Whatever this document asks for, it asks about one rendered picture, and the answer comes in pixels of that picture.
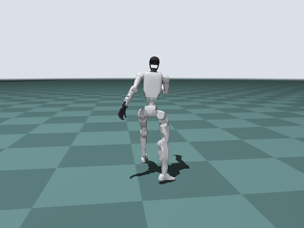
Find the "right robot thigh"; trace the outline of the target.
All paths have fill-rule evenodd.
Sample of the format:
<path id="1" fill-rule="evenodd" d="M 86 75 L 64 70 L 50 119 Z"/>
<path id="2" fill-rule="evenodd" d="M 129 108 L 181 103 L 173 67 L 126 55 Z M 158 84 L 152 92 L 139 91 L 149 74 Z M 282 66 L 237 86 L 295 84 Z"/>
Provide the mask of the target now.
<path id="1" fill-rule="evenodd" d="M 168 117 L 164 111 L 156 110 L 156 116 L 159 119 L 160 125 L 160 133 L 161 133 L 161 140 L 157 142 L 157 147 L 161 149 L 161 141 L 165 140 L 168 144 L 170 138 L 170 126 L 168 122 Z"/>

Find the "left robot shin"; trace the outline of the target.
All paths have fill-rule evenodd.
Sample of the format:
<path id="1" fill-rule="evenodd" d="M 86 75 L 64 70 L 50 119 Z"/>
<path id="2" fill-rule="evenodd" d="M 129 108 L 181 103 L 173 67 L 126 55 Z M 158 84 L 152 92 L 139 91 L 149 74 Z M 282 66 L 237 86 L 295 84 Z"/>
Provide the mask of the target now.
<path id="1" fill-rule="evenodd" d="M 142 149 L 142 157 L 145 157 L 145 147 L 146 147 L 146 143 L 147 143 L 147 136 L 142 137 L 142 129 L 140 131 L 140 144 L 141 144 L 141 149 Z"/>

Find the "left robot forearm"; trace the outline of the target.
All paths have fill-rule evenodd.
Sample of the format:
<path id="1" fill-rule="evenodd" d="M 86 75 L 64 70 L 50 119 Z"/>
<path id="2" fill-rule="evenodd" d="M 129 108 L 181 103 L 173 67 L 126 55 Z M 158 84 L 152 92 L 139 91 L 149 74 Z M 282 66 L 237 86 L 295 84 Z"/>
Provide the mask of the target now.
<path id="1" fill-rule="evenodd" d="M 124 100 L 124 101 L 126 101 L 125 106 L 128 106 L 128 105 L 129 105 L 129 103 L 130 103 L 132 97 L 134 96 L 134 92 L 132 91 L 132 88 L 133 88 L 133 86 L 130 88 L 130 90 L 129 90 L 129 92 L 128 92 L 128 95 L 126 96 L 126 98 L 125 98 L 125 100 Z"/>

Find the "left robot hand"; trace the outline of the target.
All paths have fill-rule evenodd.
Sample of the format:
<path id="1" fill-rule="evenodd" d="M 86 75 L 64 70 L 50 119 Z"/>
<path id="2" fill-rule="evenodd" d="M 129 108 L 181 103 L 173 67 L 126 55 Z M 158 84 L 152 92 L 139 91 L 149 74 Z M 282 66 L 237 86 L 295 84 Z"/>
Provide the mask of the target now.
<path id="1" fill-rule="evenodd" d="M 119 116 L 119 118 L 120 118 L 121 120 L 124 120 L 124 119 L 123 119 L 123 116 L 125 116 L 125 118 L 126 118 L 125 111 L 126 111 L 126 108 L 127 108 L 128 106 L 125 106 L 125 104 L 126 104 L 126 101 L 123 102 L 122 108 L 119 110 L 119 113 L 118 113 L 118 116 Z"/>

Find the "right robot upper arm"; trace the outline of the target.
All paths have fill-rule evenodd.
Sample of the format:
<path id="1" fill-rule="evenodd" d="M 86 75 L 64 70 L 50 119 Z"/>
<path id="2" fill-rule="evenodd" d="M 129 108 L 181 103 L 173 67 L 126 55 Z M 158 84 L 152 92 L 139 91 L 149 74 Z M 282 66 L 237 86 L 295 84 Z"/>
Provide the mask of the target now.
<path id="1" fill-rule="evenodd" d="M 164 89 L 162 90 L 163 95 L 169 94 L 169 77 L 167 75 L 162 75 L 163 76 L 163 87 Z"/>

